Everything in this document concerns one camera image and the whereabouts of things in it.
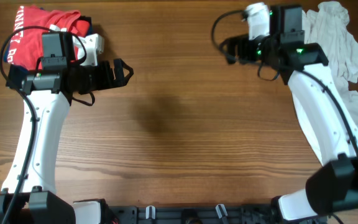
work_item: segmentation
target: red cloth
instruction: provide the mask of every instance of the red cloth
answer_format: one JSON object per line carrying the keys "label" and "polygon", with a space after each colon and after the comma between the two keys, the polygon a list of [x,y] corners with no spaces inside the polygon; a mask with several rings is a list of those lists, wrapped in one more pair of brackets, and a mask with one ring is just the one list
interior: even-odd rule
{"label": "red cloth", "polygon": [[[68,32],[84,37],[90,27],[86,21],[79,21],[81,16],[77,10],[48,12],[36,6],[20,6],[17,10],[14,30],[27,26],[49,28],[51,24],[59,28],[67,28]],[[46,30],[29,29],[16,34],[11,39],[7,61],[20,65],[27,70],[34,70],[37,59],[44,56],[42,52],[42,33]]]}

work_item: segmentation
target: wood grain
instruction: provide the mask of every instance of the wood grain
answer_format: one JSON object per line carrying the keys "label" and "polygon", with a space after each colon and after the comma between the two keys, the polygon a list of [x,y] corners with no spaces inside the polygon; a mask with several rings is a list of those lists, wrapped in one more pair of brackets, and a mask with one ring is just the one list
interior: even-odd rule
{"label": "wood grain", "polygon": [[[289,89],[281,80],[259,80],[253,66],[228,66],[209,39],[215,18],[250,3],[39,4],[91,16],[106,39],[102,59],[121,57],[135,70],[128,86],[96,92],[93,107],[71,107],[57,157],[59,197],[105,198],[110,205],[240,205],[304,187],[320,164]],[[318,1],[302,4],[317,10]],[[358,1],[342,4],[358,41]],[[0,47],[18,6],[0,4]],[[222,21],[217,38],[246,33],[238,20]],[[358,84],[351,88],[358,91]],[[22,104],[0,75],[0,187],[16,150]],[[339,215],[358,223],[358,210]]]}

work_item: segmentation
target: crumpled white cloth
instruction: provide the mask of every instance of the crumpled white cloth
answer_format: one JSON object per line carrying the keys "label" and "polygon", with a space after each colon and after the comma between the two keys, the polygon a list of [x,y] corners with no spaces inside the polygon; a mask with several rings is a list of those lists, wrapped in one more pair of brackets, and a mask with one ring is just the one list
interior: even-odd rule
{"label": "crumpled white cloth", "polygon": [[[358,92],[349,91],[348,82],[357,83],[358,79],[358,43],[348,33],[349,23],[347,9],[339,2],[322,2],[319,12],[303,11],[302,26],[305,30],[305,43],[318,43],[329,60],[329,67],[335,86],[352,119],[358,127]],[[296,115],[302,131],[320,163],[321,153],[316,136],[307,115],[294,98]]]}

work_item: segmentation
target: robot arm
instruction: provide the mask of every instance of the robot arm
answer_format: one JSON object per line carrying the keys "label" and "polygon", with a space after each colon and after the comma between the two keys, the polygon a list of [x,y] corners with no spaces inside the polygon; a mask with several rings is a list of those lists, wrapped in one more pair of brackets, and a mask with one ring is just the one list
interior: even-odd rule
{"label": "robot arm", "polygon": [[[25,103],[16,155],[8,177],[2,184],[0,223],[5,216],[7,205],[11,206],[13,197],[16,197],[16,201],[13,203],[12,212],[7,216],[9,223],[110,223],[108,218],[112,218],[104,200],[77,202],[71,206],[58,198],[55,195],[55,163],[60,132],[72,100],[91,106],[94,102],[92,91],[127,85],[133,75],[133,69],[120,58],[114,60],[114,71],[109,62],[98,63],[97,54],[103,52],[104,42],[98,34],[79,38],[83,44],[73,39],[71,34],[64,31],[42,34],[42,70],[29,71],[23,80],[16,82],[18,86],[21,84],[21,91],[27,95],[36,111],[36,128],[32,131],[33,119]],[[82,58],[86,51],[87,57],[81,65],[75,63],[77,61],[74,58],[74,46],[80,48],[78,58]],[[9,73],[11,79],[20,75],[22,74]],[[92,104],[75,99],[74,91],[91,94]],[[25,167],[25,179],[19,194],[14,194],[31,134],[34,134],[35,140],[29,164]],[[25,203],[28,203],[29,208],[23,208]],[[84,210],[98,212],[87,214]]]}
{"label": "robot arm", "polygon": [[[358,128],[334,86],[328,60],[318,44],[304,44],[299,5],[270,9],[263,3],[248,6],[243,15],[249,35],[229,38],[219,50],[226,47],[230,54],[237,52],[238,58],[223,52],[229,63],[261,60],[277,70],[290,87],[294,102],[305,111],[318,140],[323,167],[308,179],[305,189],[277,197],[273,204],[288,222],[358,208],[358,158],[349,138],[350,134],[355,137],[358,150]],[[322,86],[302,72],[312,74]],[[330,90],[344,118],[324,88]]]}

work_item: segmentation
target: black mount plate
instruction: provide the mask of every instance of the black mount plate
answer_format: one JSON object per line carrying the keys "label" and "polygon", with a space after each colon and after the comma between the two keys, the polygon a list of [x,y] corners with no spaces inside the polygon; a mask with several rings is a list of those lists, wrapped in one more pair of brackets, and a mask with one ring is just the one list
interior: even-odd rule
{"label": "black mount plate", "polygon": [[[120,224],[181,224],[183,208],[155,208],[155,219],[146,219],[145,208],[110,207]],[[223,224],[214,207],[193,207],[203,224]],[[226,207],[228,224],[276,224],[269,204]],[[327,224],[327,218],[303,220],[299,224]]]}

